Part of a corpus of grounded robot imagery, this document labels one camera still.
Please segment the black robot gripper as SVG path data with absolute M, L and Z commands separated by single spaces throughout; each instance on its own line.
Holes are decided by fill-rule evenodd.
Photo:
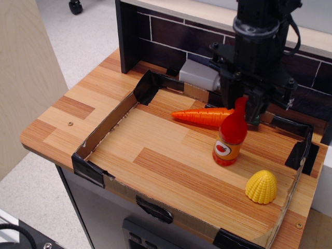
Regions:
M 298 84 L 282 65 L 283 51 L 278 37 L 255 39 L 236 35 L 233 45 L 214 42 L 210 67 L 219 72 L 222 103 L 235 108 L 246 95 L 245 120 L 252 123 L 273 103 L 289 109 Z

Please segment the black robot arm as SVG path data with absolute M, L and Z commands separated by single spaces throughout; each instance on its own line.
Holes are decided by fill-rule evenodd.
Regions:
M 301 6 L 301 1 L 238 1 L 234 45 L 210 45 L 213 56 L 209 66 L 219 72 L 222 104 L 234 108 L 236 99 L 247 95 L 248 123 L 271 103 L 283 109 L 293 104 L 298 84 L 281 60 L 300 48 L 298 40 L 291 51 L 285 50 L 289 28 L 300 34 L 291 13 Z

